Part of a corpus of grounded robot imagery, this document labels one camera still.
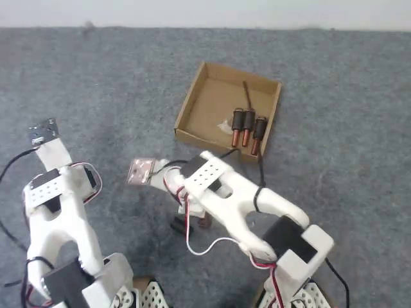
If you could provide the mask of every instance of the white wire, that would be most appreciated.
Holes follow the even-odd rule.
[[[255,262],[254,259],[252,258],[252,254],[249,253],[249,258],[250,258],[250,262],[253,265],[253,267],[259,269],[259,270],[269,270],[271,268],[271,266],[258,266]]]
[[[97,197],[97,195],[103,189],[103,180],[101,179],[101,176],[100,176],[99,172],[97,172],[97,169],[92,164],[90,164],[89,162],[75,162],[74,164],[71,165],[71,167],[75,167],[75,166],[78,166],[78,165],[86,165],[86,166],[91,167],[94,170],[94,172],[96,173],[96,175],[98,177],[98,181],[100,183],[100,187],[97,190],[97,192],[94,193],[91,197],[89,197],[89,199],[86,202],[84,202],[84,204],[88,204],[91,200],[93,200],[95,197]]]
[[[190,232],[190,215],[189,215],[189,204],[188,202],[186,203],[186,207],[187,207],[187,229],[186,229],[186,244],[187,244],[187,249],[193,254],[193,255],[205,255],[206,253],[208,253],[213,246],[220,242],[220,241],[231,241],[233,243],[236,243],[237,245],[239,245],[239,242],[236,241],[235,239],[231,238],[231,237],[219,237],[218,239],[214,240],[211,245],[204,250],[203,252],[195,252],[191,247],[190,247],[190,243],[189,243],[189,232]]]

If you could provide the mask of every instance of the metal bracket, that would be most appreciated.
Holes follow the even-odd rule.
[[[29,127],[29,137],[31,144],[34,146],[40,146],[41,144],[58,138],[56,119],[50,117],[47,120]]]

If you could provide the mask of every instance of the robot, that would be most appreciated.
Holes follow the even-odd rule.
[[[85,214],[85,205],[102,189],[97,170],[90,163],[71,160],[55,119],[32,126],[30,139],[47,172],[23,190],[31,243],[22,282],[22,307],[32,305],[34,288],[47,300],[41,307],[168,308],[155,280],[147,281],[143,289],[136,287],[139,281],[133,278],[123,254],[102,256]],[[68,241],[76,243],[79,256],[55,268],[58,253]]]
[[[85,205],[102,189],[97,170],[89,163],[71,160],[55,119],[32,126],[30,136],[47,172],[23,190],[31,244],[22,306],[30,304],[30,293],[36,289],[47,300],[41,307],[167,308],[158,282],[136,287],[123,254],[101,255],[85,214]],[[186,218],[183,229],[191,253],[203,255],[218,241],[232,241],[254,267],[270,270],[253,307],[331,307],[310,278],[331,251],[333,239],[317,225],[310,225],[303,210],[274,191],[258,187],[221,158],[204,151],[183,166],[164,159],[137,158],[128,182],[151,185],[174,197],[177,213]],[[263,238],[252,233],[245,222],[252,211],[279,217]],[[189,245],[190,216],[214,218],[230,237],[215,240],[204,252],[195,252]],[[58,252],[68,241],[77,244],[79,256],[55,268]]]
[[[233,241],[254,267],[270,270],[253,307],[331,308],[311,277],[331,251],[333,239],[319,226],[310,225],[303,210],[274,191],[258,187],[221,158],[203,151],[182,167],[168,160],[136,158],[128,182],[151,185],[176,199],[177,213],[186,216],[186,244],[191,253],[203,255],[218,241]],[[253,211],[279,217],[263,239],[245,222],[245,216]],[[194,252],[189,245],[189,217],[205,219],[208,214],[225,226],[231,237],[215,240],[204,252]]]

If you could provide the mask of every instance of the perforated plate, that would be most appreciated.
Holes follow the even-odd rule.
[[[63,177],[60,175],[51,181],[32,189],[30,191],[31,207],[38,207],[44,202],[62,194],[62,179]]]
[[[184,181],[184,187],[192,196],[200,198],[202,193],[226,171],[227,165],[224,162],[212,158]]]
[[[273,293],[265,293],[259,308],[269,308],[273,298]],[[296,308],[331,308],[326,298],[321,293],[321,290],[314,282],[309,282],[304,289],[298,291],[291,302]],[[276,302],[273,304],[272,308],[280,308],[280,305]]]
[[[328,304],[326,297],[321,293],[320,288],[315,282],[308,282],[304,287],[305,292],[311,295],[314,300],[312,308],[331,308]]]
[[[148,284],[141,299],[141,308],[168,308],[160,285],[152,281]]]

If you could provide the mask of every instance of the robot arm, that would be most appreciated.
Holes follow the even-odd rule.
[[[155,161],[153,166],[146,184],[172,190],[173,194],[183,187],[188,194],[190,215],[192,206],[201,208],[226,227],[246,255],[277,261],[275,277],[284,302],[290,302],[333,247],[332,238],[318,226],[310,226],[303,210],[274,191],[262,189],[254,204],[258,186],[208,151],[181,169],[163,168],[165,161]],[[164,183],[171,189],[164,188]],[[279,217],[263,239],[251,232],[245,222],[245,216],[256,210]],[[270,281],[266,289],[274,292]]]
[[[72,162],[54,119],[31,127],[30,137],[48,172],[23,190],[31,239],[27,258],[43,257],[55,266],[68,241],[76,243],[79,256],[54,270],[40,261],[29,262],[29,283],[58,308],[130,307],[139,299],[131,292],[133,271],[120,253],[103,258],[85,213],[85,204],[101,189],[100,176],[90,164]]]

